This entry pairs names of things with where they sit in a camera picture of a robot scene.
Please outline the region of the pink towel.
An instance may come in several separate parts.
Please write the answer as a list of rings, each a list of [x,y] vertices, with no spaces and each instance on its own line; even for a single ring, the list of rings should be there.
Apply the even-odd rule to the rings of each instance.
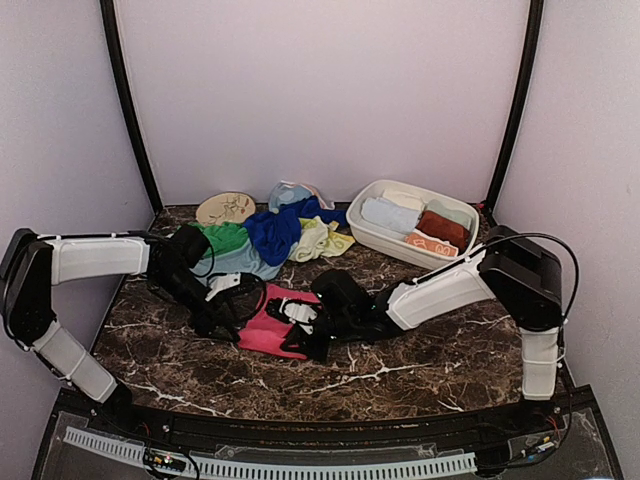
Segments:
[[[311,292],[288,290],[274,284],[267,285],[266,301],[273,299],[293,299],[319,304],[318,298]],[[293,328],[291,323],[270,316],[263,306],[239,331],[240,341],[237,347],[244,350],[274,355],[282,358],[307,360],[302,353],[288,352],[281,348],[285,337]]]

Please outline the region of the large pale blue towel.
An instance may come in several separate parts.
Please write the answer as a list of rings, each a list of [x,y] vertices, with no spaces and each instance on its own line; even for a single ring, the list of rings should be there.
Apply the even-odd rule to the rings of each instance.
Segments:
[[[361,215],[372,224],[407,235],[418,224],[421,212],[382,197],[369,197],[362,204]]]

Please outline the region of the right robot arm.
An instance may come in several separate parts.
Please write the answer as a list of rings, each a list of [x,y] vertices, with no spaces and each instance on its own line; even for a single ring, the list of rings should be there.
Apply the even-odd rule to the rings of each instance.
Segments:
[[[396,338],[452,311],[494,299],[515,321],[522,341],[521,397],[511,410],[510,424],[530,434],[557,410],[552,398],[569,312],[561,299],[561,262],[536,244],[538,237],[499,225],[487,243],[376,296],[347,271],[333,269],[312,282],[314,301],[285,297],[269,301],[267,309],[292,326],[283,350],[322,362],[333,340],[374,343]]]

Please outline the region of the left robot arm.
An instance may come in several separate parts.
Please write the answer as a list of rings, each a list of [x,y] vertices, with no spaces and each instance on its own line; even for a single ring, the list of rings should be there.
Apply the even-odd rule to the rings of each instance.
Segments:
[[[194,268],[211,244],[195,226],[165,237],[149,231],[45,235],[14,231],[1,260],[1,319],[6,336],[78,390],[120,436],[141,427],[131,390],[59,320],[55,292],[144,276],[185,308],[202,337],[224,332],[239,341],[234,322],[220,311],[222,296]]]

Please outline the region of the grey-blue towel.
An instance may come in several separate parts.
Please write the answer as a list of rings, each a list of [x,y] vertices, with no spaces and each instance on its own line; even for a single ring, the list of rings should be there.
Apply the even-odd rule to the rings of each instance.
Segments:
[[[247,240],[240,248],[213,257],[202,258],[192,272],[206,280],[217,273],[251,273],[262,280],[274,279],[282,265],[271,266]]]

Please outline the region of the beige bird-painted plate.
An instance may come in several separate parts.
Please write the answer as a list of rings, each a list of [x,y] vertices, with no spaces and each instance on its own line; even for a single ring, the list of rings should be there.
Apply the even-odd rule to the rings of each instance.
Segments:
[[[196,221],[203,226],[220,226],[225,222],[242,224],[255,212],[256,204],[246,193],[224,192],[199,205]]]

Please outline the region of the pale yellow patterned towel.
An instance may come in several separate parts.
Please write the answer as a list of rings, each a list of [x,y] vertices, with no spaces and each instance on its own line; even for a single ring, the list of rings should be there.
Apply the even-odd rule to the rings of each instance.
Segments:
[[[305,263],[320,257],[338,257],[347,252],[355,243],[351,235],[338,231],[335,220],[325,223],[319,216],[300,218],[301,236],[288,259]]]

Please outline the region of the royal blue towel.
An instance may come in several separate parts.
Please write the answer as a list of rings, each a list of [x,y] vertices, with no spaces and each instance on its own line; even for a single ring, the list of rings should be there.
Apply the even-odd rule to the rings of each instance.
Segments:
[[[270,266],[278,266],[287,260],[293,245],[301,239],[302,227],[299,219],[313,219],[316,216],[326,224],[335,221],[339,227],[347,226],[344,209],[324,209],[316,196],[285,204],[278,213],[254,213],[242,226],[247,230],[249,240],[261,259]]]

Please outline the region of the light blue dotted towel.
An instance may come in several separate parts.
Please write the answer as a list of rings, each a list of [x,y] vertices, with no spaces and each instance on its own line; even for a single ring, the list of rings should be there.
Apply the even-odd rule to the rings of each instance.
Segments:
[[[280,181],[274,186],[269,195],[268,209],[273,213],[278,213],[281,206],[306,200],[312,196],[318,199],[322,209],[335,209],[335,203],[333,201],[326,201],[315,186],[289,181]]]

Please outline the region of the orange patterned rolled towel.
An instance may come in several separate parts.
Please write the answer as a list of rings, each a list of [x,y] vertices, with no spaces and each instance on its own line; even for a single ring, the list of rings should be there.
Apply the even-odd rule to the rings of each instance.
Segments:
[[[430,237],[420,231],[411,232],[405,237],[405,242],[408,245],[440,256],[456,257],[459,254],[459,249],[450,242]]]

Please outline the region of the white plastic basin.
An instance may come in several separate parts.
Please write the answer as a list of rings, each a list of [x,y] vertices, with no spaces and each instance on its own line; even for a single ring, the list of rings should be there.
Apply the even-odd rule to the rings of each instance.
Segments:
[[[356,195],[347,210],[346,219],[350,225],[351,234],[359,243],[398,260],[431,270],[440,268],[454,260],[454,257],[432,254],[408,245],[404,241],[406,235],[401,235],[400,233],[379,227],[363,219],[361,207],[365,199],[369,197],[380,197],[382,192],[387,188],[414,194],[424,202],[438,200],[447,208],[460,210],[469,215],[471,218],[471,236],[469,245],[462,251],[462,254],[466,254],[471,250],[475,241],[478,239],[480,227],[480,217],[473,206],[428,189],[387,179],[373,181],[364,187]]]

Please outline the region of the brown rolled towel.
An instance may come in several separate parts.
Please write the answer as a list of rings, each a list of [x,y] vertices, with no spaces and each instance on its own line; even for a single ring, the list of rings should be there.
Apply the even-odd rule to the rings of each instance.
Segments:
[[[470,231],[463,225],[433,211],[425,211],[416,228],[427,236],[448,241],[462,251],[468,247],[471,236]]]

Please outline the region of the white rolled towel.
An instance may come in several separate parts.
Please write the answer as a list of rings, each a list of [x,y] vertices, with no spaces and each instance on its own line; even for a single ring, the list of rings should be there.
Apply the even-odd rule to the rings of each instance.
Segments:
[[[406,209],[423,211],[425,208],[425,202],[420,197],[405,191],[387,188],[382,192],[382,197]]]

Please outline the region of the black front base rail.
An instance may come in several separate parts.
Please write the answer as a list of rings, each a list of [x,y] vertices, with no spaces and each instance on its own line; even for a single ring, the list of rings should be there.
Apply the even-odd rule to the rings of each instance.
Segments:
[[[566,397],[518,403],[472,412],[365,422],[272,422],[191,415],[132,405],[125,422],[90,400],[77,400],[76,409],[97,428],[139,437],[154,445],[211,451],[216,446],[347,449],[385,448],[435,443],[442,448],[504,447],[521,435],[538,434],[561,418]]]

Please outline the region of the black left frame post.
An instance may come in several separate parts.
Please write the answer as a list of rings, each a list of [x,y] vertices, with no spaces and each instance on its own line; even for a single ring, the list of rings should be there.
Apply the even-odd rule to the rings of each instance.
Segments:
[[[100,0],[100,10],[104,36],[106,40],[112,75],[125,122],[134,159],[140,174],[146,196],[155,214],[164,208],[161,195],[152,172],[151,162],[146,151],[142,131],[129,84],[124,51],[120,39],[116,4],[112,0]]]

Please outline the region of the black frame post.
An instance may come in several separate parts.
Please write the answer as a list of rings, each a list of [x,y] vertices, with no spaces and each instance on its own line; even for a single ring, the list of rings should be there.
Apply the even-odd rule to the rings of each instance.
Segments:
[[[496,165],[484,200],[484,207],[488,214],[492,214],[495,211],[515,148],[534,69],[543,12],[543,0],[531,0],[529,2],[527,24],[514,94]]]
[[[100,10],[104,36],[106,40],[112,75],[125,122],[134,159],[140,174],[146,196],[155,214],[164,208],[161,195],[152,172],[151,162],[146,151],[142,131],[129,84],[124,51],[120,39],[116,4],[112,0],[100,0]]]

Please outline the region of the black right frame post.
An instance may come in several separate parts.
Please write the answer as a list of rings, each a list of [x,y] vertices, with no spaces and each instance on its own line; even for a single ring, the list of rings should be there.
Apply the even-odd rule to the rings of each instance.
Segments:
[[[543,0],[531,0],[529,2],[527,24],[514,94],[496,165],[484,200],[484,207],[488,214],[492,214],[495,211],[515,148],[534,69],[543,12]]]

